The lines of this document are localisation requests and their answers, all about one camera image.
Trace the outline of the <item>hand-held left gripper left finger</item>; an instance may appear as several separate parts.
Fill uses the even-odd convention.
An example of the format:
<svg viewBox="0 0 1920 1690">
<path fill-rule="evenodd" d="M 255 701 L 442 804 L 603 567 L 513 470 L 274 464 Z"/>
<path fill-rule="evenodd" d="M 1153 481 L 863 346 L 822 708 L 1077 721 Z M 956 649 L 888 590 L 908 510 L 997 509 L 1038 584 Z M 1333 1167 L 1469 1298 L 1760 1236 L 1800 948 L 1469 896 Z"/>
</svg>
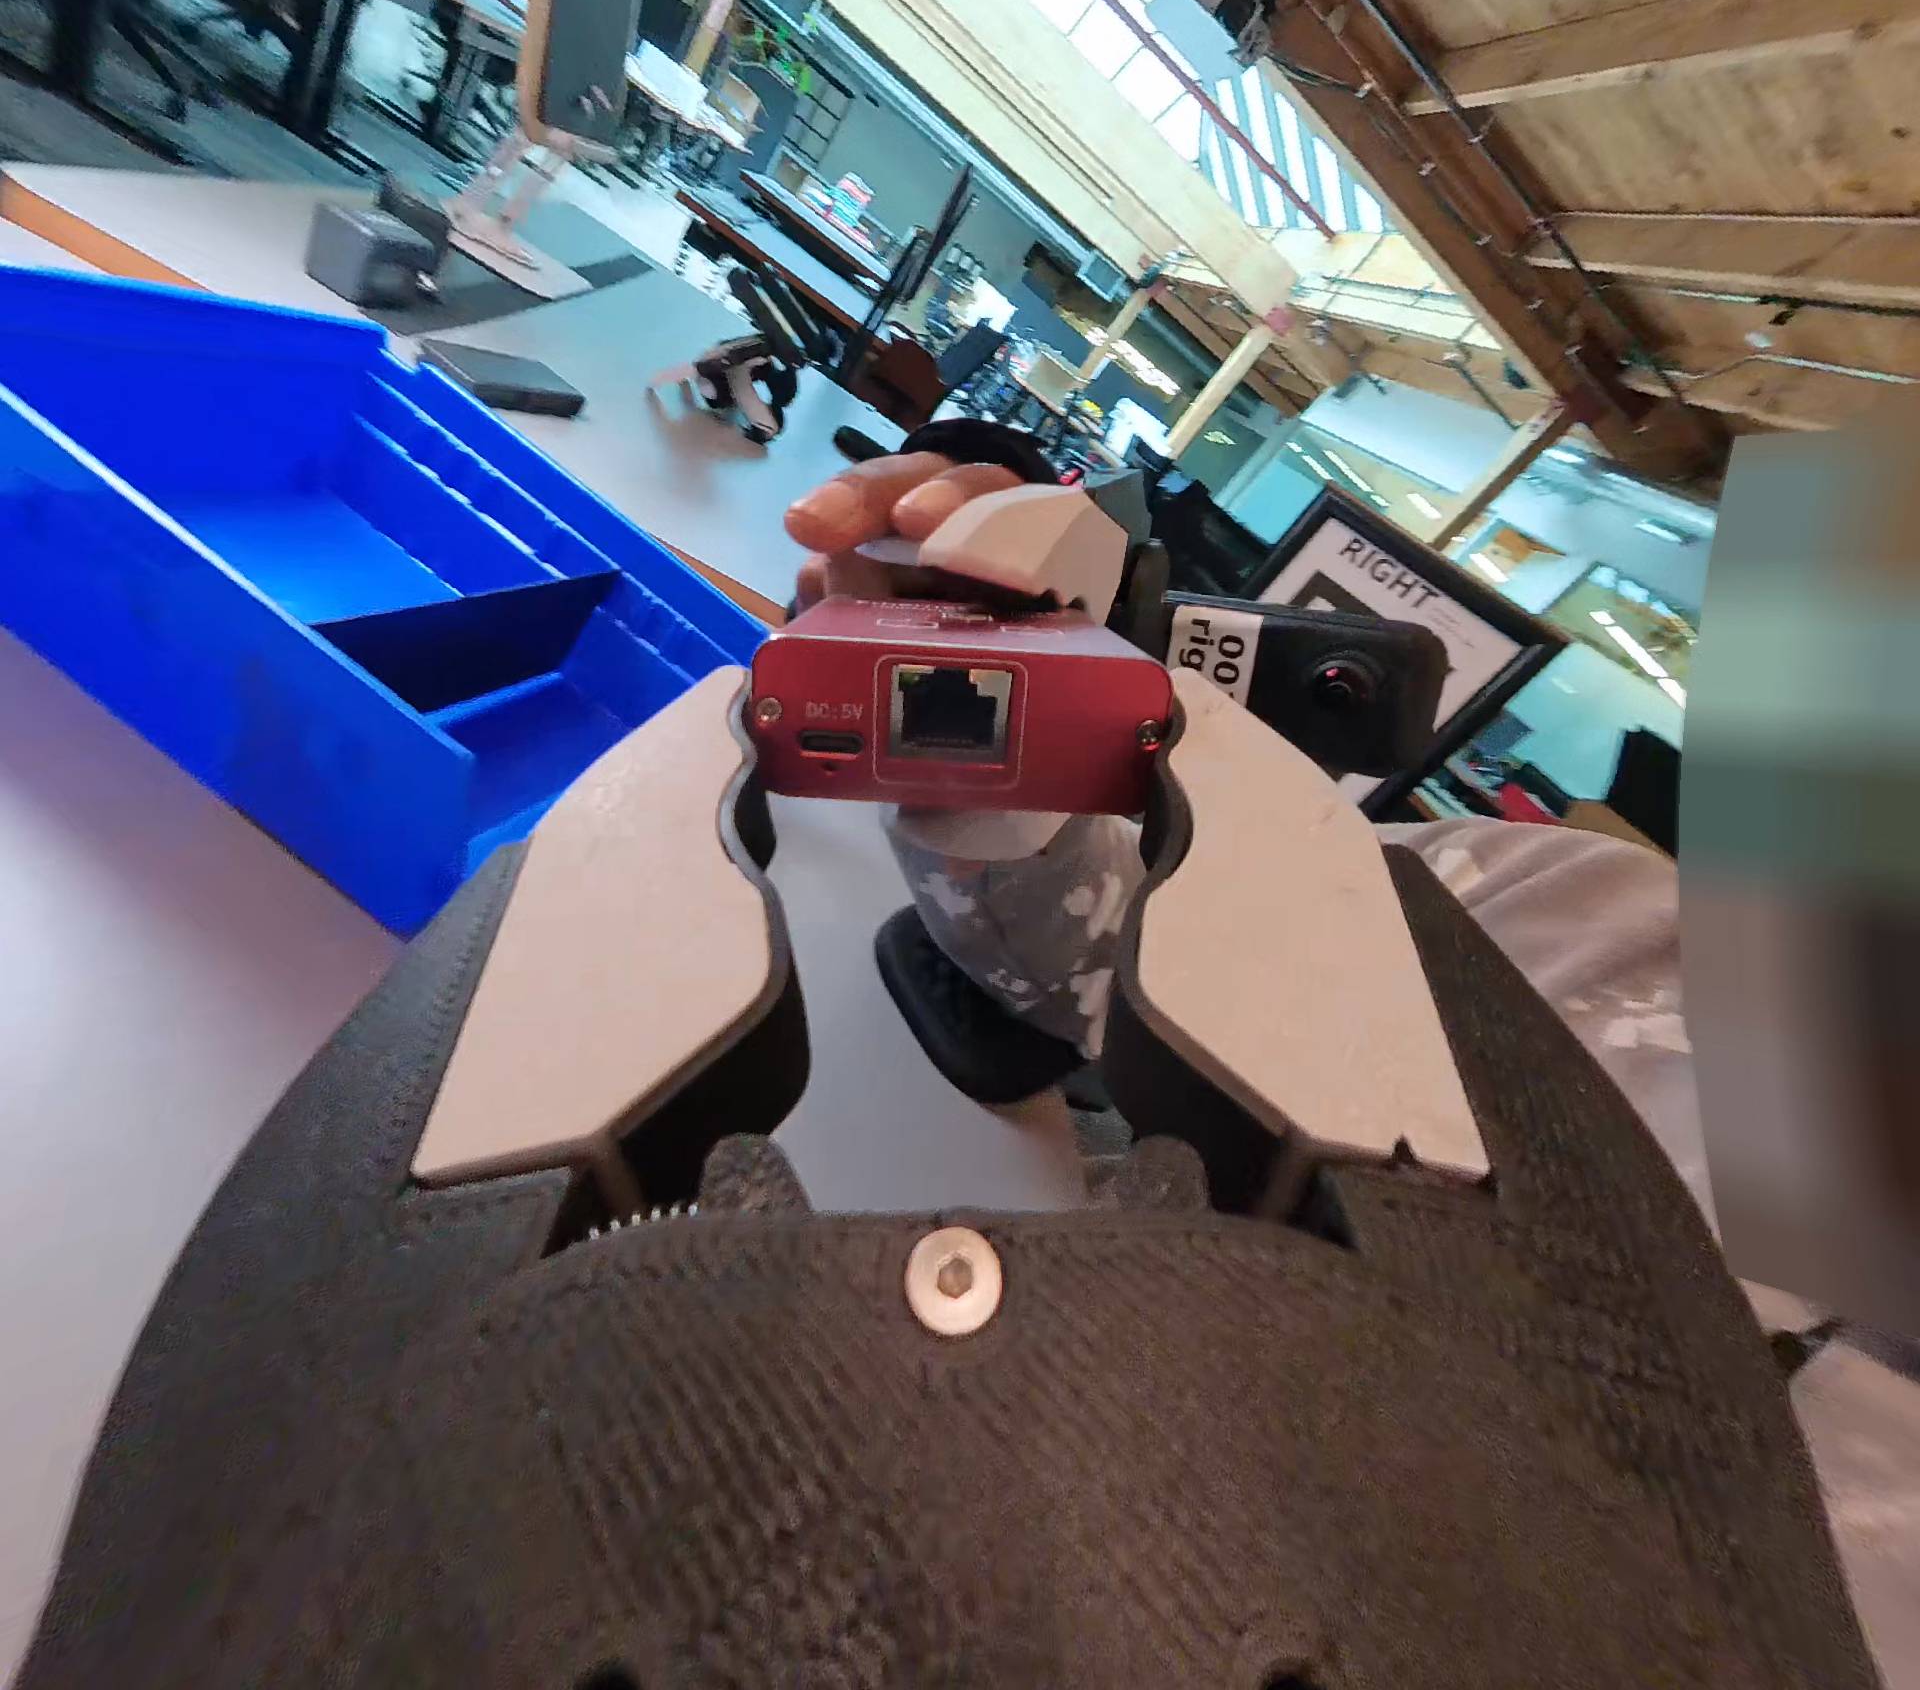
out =
<svg viewBox="0 0 1920 1690">
<path fill-rule="evenodd" d="M 772 1134 L 808 1077 L 746 671 L 649 717 L 525 840 L 413 1176 L 563 1169 L 600 1200 L 693 1200 L 709 1151 Z"/>
</svg>

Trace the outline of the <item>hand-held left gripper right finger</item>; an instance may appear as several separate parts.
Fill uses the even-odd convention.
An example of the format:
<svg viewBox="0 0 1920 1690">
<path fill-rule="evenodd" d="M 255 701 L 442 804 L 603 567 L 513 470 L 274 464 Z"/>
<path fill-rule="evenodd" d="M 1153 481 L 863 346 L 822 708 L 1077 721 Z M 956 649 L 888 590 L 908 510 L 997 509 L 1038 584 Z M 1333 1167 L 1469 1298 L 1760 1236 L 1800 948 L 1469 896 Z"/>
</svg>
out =
<svg viewBox="0 0 1920 1690">
<path fill-rule="evenodd" d="M 1338 783 L 1197 674 L 1140 829 L 1105 1088 L 1197 1156 L 1214 1209 L 1287 1219 L 1322 1167 L 1492 1174 L 1383 845 Z"/>
</svg>

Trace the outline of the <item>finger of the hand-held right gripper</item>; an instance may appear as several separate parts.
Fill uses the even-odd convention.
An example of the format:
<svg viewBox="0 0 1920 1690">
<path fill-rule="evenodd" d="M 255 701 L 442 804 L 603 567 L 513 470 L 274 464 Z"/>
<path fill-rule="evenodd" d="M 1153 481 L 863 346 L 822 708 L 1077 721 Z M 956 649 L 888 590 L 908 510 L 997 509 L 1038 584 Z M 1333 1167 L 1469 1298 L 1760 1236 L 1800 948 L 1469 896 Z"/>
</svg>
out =
<svg viewBox="0 0 1920 1690">
<path fill-rule="evenodd" d="M 895 847 L 944 860 L 1025 860 L 1043 854 L 1066 821 L 1066 813 L 885 813 Z"/>
<path fill-rule="evenodd" d="M 919 542 L 865 548 L 886 581 L 852 600 L 880 627 L 1101 627 L 1127 552 L 1084 488 L 1028 485 L 961 504 Z"/>
</svg>

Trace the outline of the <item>red metal ethernet switch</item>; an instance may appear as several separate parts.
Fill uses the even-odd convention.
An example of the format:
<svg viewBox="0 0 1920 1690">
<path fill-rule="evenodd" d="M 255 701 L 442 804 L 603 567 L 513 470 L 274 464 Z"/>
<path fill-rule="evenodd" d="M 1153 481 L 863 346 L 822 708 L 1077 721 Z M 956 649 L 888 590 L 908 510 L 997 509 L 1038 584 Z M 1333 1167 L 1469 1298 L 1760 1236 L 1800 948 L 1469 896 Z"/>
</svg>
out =
<svg viewBox="0 0 1920 1690">
<path fill-rule="evenodd" d="M 1134 814 L 1169 669 L 1077 607 L 824 599 L 763 640 L 740 717 L 763 790 L 914 813 Z"/>
</svg>

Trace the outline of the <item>blue plastic storage bin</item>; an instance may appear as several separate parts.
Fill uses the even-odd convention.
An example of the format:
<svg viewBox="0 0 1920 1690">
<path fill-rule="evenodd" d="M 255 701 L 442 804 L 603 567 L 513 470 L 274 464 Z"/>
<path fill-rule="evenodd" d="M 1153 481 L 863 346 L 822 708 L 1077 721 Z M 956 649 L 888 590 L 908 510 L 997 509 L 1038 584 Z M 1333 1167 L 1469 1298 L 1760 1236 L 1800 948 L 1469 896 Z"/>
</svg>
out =
<svg viewBox="0 0 1920 1690">
<path fill-rule="evenodd" d="M 430 714 L 311 627 L 608 570 L 557 674 Z M 767 635 L 368 321 L 21 267 L 1 617 L 397 936 Z"/>
</svg>

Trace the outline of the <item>person's right forearm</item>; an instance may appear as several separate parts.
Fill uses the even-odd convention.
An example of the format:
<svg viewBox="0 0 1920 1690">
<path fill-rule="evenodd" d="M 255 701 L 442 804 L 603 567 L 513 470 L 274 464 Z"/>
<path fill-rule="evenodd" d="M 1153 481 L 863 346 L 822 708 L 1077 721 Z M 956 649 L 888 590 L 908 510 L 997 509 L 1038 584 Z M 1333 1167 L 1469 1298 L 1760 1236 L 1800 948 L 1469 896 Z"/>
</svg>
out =
<svg viewBox="0 0 1920 1690">
<path fill-rule="evenodd" d="M 1008 1014 L 1094 1059 L 1117 933 L 1146 874 L 1140 821 L 1068 817 L 1025 860 L 944 860 L 888 845 L 914 909 L 947 958 Z"/>
</svg>

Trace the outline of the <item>person's right hand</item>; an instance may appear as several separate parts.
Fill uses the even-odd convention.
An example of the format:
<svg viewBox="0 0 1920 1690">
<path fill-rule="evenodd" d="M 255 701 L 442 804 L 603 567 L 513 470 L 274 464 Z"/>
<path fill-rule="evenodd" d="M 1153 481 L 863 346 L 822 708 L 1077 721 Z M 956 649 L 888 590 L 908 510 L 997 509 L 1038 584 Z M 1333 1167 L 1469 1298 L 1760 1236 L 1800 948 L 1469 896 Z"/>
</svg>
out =
<svg viewBox="0 0 1920 1690">
<path fill-rule="evenodd" d="M 972 587 L 920 565 L 873 558 L 868 548 L 919 544 L 956 509 L 1022 485 L 988 462 L 891 454 L 846 468 L 788 507 L 784 536 L 805 552 L 789 617 L 824 599 L 970 599 Z"/>
</svg>

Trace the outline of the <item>framed checkered marker sign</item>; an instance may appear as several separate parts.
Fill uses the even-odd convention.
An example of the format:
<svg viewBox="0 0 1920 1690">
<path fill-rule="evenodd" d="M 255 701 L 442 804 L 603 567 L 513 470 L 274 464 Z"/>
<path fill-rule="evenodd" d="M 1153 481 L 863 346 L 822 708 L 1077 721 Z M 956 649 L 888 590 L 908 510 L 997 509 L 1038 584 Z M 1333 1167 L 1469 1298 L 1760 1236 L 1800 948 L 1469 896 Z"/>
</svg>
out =
<svg viewBox="0 0 1920 1690">
<path fill-rule="evenodd" d="M 1419 738 L 1400 757 L 1349 762 L 1343 790 L 1375 821 L 1404 820 L 1411 792 L 1570 648 L 1558 625 L 1489 590 L 1343 492 L 1325 488 L 1283 530 L 1240 599 L 1423 629 L 1444 657 Z"/>
</svg>

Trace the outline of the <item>black white tabletop device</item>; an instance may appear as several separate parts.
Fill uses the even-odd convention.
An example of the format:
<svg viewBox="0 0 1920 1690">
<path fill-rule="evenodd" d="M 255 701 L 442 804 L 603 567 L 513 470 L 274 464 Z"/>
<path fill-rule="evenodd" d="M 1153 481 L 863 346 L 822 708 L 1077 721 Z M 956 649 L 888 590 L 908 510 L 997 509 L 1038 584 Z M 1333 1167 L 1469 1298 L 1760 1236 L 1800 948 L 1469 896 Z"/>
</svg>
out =
<svg viewBox="0 0 1920 1690">
<path fill-rule="evenodd" d="M 703 411 L 751 445 L 767 448 L 784 430 L 801 367 L 794 344 L 747 334 L 656 373 L 643 396 L 656 409 L 671 398 L 681 411 Z"/>
</svg>

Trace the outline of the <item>black bin divider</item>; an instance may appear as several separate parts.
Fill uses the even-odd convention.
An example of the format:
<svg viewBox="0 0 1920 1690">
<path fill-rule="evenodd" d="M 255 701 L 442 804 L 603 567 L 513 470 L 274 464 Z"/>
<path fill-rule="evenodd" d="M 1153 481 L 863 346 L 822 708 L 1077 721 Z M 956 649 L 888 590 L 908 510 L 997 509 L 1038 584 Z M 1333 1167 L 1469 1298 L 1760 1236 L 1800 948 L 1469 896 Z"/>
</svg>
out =
<svg viewBox="0 0 1920 1690">
<path fill-rule="evenodd" d="M 311 625 L 421 714 L 557 674 L 620 572 L 579 573 Z"/>
</svg>

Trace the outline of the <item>small black box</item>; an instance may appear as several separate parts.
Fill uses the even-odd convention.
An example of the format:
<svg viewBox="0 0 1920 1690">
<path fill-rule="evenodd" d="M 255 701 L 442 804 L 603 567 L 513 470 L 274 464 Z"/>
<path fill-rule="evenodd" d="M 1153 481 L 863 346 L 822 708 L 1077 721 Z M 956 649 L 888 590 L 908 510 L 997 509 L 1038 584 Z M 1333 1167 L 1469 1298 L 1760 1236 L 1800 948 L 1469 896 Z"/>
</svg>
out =
<svg viewBox="0 0 1920 1690">
<path fill-rule="evenodd" d="M 463 390 L 474 401 L 501 414 L 570 421 L 585 409 L 583 392 L 565 383 L 552 366 L 534 357 L 502 355 L 445 339 L 423 339 L 418 344 L 418 366 L 428 373 L 438 373 Z"/>
</svg>

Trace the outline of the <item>black board on stand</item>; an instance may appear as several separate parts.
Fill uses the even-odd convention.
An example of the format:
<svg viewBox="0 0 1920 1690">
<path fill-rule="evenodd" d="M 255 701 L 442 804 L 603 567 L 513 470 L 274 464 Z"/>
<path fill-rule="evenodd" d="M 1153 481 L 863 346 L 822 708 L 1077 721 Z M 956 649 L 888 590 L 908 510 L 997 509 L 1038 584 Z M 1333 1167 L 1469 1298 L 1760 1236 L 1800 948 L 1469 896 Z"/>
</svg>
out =
<svg viewBox="0 0 1920 1690">
<path fill-rule="evenodd" d="M 639 0 L 525 0 L 514 120 L 449 203 L 449 246 L 542 302 L 583 291 L 580 276 L 521 239 L 570 162 L 608 162 L 627 114 Z"/>
</svg>

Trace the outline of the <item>grey power adapter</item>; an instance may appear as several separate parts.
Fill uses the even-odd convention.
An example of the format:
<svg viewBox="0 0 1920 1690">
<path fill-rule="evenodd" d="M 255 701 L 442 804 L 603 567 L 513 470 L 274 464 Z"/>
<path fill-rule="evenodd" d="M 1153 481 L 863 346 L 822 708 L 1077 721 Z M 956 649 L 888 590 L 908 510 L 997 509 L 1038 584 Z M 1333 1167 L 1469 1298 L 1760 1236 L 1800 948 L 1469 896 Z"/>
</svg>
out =
<svg viewBox="0 0 1920 1690">
<path fill-rule="evenodd" d="M 384 181 L 371 194 L 312 207 L 304 272 L 359 308 L 423 308 L 440 302 L 449 237 L 442 204 Z"/>
</svg>

